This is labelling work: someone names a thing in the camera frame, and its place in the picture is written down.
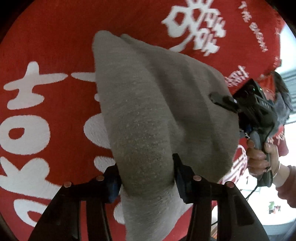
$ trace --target gray towel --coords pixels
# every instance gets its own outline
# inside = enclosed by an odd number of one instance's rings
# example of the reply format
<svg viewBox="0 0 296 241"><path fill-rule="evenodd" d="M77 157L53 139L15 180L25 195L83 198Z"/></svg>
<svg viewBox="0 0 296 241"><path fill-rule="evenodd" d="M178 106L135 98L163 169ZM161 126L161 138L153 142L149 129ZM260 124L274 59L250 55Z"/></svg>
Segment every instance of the gray towel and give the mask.
<svg viewBox="0 0 296 241"><path fill-rule="evenodd" d="M186 55L107 31L93 42L101 110L123 183L127 241L161 241L188 206L172 154L209 181L226 174L238 145L238 116L209 94L230 95L224 77Z"/></svg>

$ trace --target fingernail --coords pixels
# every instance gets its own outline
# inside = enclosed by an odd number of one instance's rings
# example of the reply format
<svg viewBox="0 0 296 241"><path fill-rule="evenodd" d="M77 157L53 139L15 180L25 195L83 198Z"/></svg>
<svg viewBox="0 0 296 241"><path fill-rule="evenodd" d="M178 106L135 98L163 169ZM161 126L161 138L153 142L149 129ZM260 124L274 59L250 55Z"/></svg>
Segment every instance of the fingernail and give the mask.
<svg viewBox="0 0 296 241"><path fill-rule="evenodd" d="M265 143L265 147L269 149L270 148L270 144L269 143Z"/></svg>

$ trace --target white embroidered symbol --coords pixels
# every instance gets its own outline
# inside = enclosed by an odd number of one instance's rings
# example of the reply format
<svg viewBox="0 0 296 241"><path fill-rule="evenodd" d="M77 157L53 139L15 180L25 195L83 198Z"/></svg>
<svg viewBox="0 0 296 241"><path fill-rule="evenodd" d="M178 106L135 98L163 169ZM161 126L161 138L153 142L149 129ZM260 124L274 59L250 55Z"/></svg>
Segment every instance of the white embroidered symbol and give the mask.
<svg viewBox="0 0 296 241"><path fill-rule="evenodd" d="M276 35L280 35L281 34L281 30L279 28L275 28L275 33Z"/></svg>
<svg viewBox="0 0 296 241"><path fill-rule="evenodd" d="M115 161L111 157L96 156L94 165L100 172L104 173L108 167L115 165Z"/></svg>
<svg viewBox="0 0 296 241"><path fill-rule="evenodd" d="M211 53L216 53L219 50L219 46L216 45L217 39L224 38L226 30L224 30L225 21L222 17L218 17L220 12L218 9L210 8L214 0L206 0L204 3L202 0L186 0L188 7L173 6L169 15L162 21L168 28L168 35L172 38L182 36L188 28L190 34L179 45L176 45L170 50L180 52L185 49L186 45L193 39L194 50L201 50L204 56L209 56ZM200 15L198 19L194 18L194 10L199 9ZM183 13L184 18L179 25L175 18L178 13ZM206 28L201 28L201 23L207 22Z"/></svg>
<svg viewBox="0 0 296 241"><path fill-rule="evenodd" d="M238 86L238 84L249 78L249 73L245 71L245 68L245 66L239 65L239 70L233 71L229 77L224 77L228 87Z"/></svg>
<svg viewBox="0 0 296 241"><path fill-rule="evenodd" d="M280 144L280 142L281 141L284 141L286 138L285 138L285 133L284 133L284 131L282 131L281 133L279 133L278 135L276 135L275 136L276 137L276 139L278 140L278 142L277 142L277 146L279 146L279 144ZM272 137L269 137L268 138L268 143L271 143L271 144L273 144L274 143L274 139L272 138Z"/></svg>
<svg viewBox="0 0 296 241"><path fill-rule="evenodd" d="M28 212L32 211L42 214L47 207L42 203L26 199L16 199L13 202L13 206L15 208L16 214L20 217L20 219L32 227L35 227L37 223L30 218Z"/></svg>
<svg viewBox="0 0 296 241"><path fill-rule="evenodd" d="M124 221L124 217L123 217L123 211L122 211L122 205L121 205L121 202L118 203L116 205L116 207L114 208L114 211L113 211L113 217L114 219L120 223L120 224L125 224L126 222Z"/></svg>
<svg viewBox="0 0 296 241"><path fill-rule="evenodd" d="M110 149L107 130L101 113L90 117L84 124L83 131L92 143Z"/></svg>
<svg viewBox="0 0 296 241"><path fill-rule="evenodd" d="M94 72L74 72L71 74L71 76L78 80L96 82L96 73ZM94 99L98 102L100 101L98 93L94 95Z"/></svg>
<svg viewBox="0 0 296 241"><path fill-rule="evenodd" d="M7 103L9 110L19 110L38 105L43 102L44 96L32 92L34 86L55 83L64 80L68 75L63 73L39 74L39 65L36 61L28 64L25 76L4 85L7 91L19 89L15 99Z"/></svg>
<svg viewBox="0 0 296 241"><path fill-rule="evenodd" d="M244 10L244 11L242 11L242 18L244 19L244 21L246 23L248 23L250 21L250 19L252 18L252 16L247 10Z"/></svg>
<svg viewBox="0 0 296 241"><path fill-rule="evenodd" d="M242 154L233 162L230 171L220 180L219 183L224 184L227 181L233 181L236 183L239 180L241 172L247 168L248 157L246 155L246 150L242 145L237 146L238 149L242 150Z"/></svg>
<svg viewBox="0 0 296 241"><path fill-rule="evenodd" d="M0 157L0 164L6 173L6 176L0 175L0 187L9 192L52 199L60 189L60 186L45 179L49 166L42 158L28 161L21 170L3 156Z"/></svg>
<svg viewBox="0 0 296 241"><path fill-rule="evenodd" d="M263 41L263 33L260 32L260 29L258 28L257 24L252 22L249 26L249 28L254 32L256 35L257 42L259 43L260 48L262 49L262 52L268 51L265 42Z"/></svg>
<svg viewBox="0 0 296 241"><path fill-rule="evenodd" d="M243 9L247 7L247 3L245 1L242 1L242 4L240 5L239 9Z"/></svg>
<svg viewBox="0 0 296 241"><path fill-rule="evenodd" d="M11 139L9 132L23 128L24 134ZM31 155L42 151L49 143L50 131L45 119L36 115L15 115L8 117L0 125L0 145L13 154Z"/></svg>

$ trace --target gray handle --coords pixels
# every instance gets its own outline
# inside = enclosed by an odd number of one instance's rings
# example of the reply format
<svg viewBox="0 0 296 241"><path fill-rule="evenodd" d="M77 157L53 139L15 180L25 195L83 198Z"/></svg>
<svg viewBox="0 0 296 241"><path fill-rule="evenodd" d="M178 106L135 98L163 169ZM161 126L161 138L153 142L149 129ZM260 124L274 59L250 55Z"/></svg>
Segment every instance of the gray handle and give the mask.
<svg viewBox="0 0 296 241"><path fill-rule="evenodd" d="M266 153L263 147L264 141L265 140L260 140L260 136L258 134L258 132L256 131L252 131L250 134L250 139L255 143L255 148L258 150L262 150L265 154L266 154L266 160L270 163L270 157L269 157L269 153ZM257 181L257 185L258 187L271 187L272 185L272 172L266 172L260 176L257 177L258 181Z"/></svg>

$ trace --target human hand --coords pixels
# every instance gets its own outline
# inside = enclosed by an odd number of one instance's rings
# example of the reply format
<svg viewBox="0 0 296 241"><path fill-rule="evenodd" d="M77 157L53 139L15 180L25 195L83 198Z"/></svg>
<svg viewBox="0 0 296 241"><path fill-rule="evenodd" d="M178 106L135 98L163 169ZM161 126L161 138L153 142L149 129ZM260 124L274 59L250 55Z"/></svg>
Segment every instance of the human hand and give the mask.
<svg viewBox="0 0 296 241"><path fill-rule="evenodd" d="M249 139L247 141L248 149L247 149L247 156L249 157L248 160L248 169L249 173L254 176L260 176L265 173L266 167L271 166L272 175L274 176L277 170L279 169L279 153L276 145L265 143L264 150L266 153L270 153L270 164L266 161L266 154L263 151L255 149L255 143Z"/></svg>

